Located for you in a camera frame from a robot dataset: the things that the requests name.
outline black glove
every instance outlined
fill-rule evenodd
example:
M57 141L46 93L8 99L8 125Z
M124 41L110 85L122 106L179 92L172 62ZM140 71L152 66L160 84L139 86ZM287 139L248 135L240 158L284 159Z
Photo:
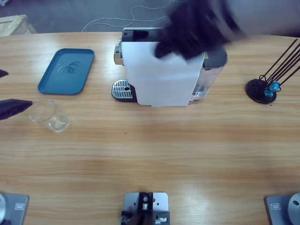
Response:
M175 52L188 60L229 42L218 30L210 0L188 0L169 17L171 24L161 31L155 50L157 58Z

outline floor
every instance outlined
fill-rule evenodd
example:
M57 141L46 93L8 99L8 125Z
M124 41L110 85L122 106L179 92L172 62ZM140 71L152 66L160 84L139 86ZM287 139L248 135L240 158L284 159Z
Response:
M130 9L142 5L150 8L175 7L174 0L10 0L0 7L0 17L27 15L38 33L81 32L86 24L98 18L132 19ZM137 20L154 20L165 15L166 8L146 9L136 7L133 14ZM157 27L166 18L153 22L134 22L130 27ZM113 26L124 26L131 21L102 20ZM121 31L121 27L95 25L88 31Z

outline blue tray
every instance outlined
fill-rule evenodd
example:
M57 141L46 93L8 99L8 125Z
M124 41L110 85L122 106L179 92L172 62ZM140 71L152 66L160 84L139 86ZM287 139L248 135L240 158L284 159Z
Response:
M38 84L38 91L54 95L79 94L85 86L94 58L91 49L60 49Z

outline silver plate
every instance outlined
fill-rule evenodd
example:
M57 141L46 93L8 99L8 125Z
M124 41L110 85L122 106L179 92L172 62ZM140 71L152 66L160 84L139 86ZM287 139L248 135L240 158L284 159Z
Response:
M153 193L153 211L167 212L169 211L168 194L165 192L154 192ZM124 211L136 212L139 200L138 192L129 192L125 195Z
M116 81L112 86L112 96L115 98L132 99L129 83L126 79Z

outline wooden pallet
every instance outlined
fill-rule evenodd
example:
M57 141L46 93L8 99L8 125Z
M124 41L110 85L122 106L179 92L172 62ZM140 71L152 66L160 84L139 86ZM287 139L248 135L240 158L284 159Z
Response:
M26 15L14 15L0 18L0 37L36 33L34 27L27 23Z

